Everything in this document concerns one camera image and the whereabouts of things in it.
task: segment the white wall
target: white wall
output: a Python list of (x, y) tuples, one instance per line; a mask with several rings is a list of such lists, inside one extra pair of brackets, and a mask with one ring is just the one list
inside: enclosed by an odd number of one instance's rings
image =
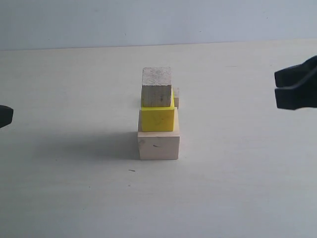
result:
[(0, 0), (0, 50), (315, 38), (316, 0)]

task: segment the stack of blocks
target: stack of blocks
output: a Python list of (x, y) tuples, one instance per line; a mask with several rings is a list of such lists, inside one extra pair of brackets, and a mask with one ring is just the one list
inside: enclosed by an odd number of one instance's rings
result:
[(179, 150), (178, 89), (171, 68), (144, 68), (138, 142), (141, 160), (177, 160)]

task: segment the white table surface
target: white table surface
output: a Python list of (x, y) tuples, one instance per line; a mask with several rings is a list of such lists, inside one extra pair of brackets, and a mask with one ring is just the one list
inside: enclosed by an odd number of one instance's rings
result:
[[(317, 40), (0, 52), (0, 237), (315, 238), (317, 110), (274, 72)], [(140, 161), (142, 69), (171, 66), (180, 158)]]

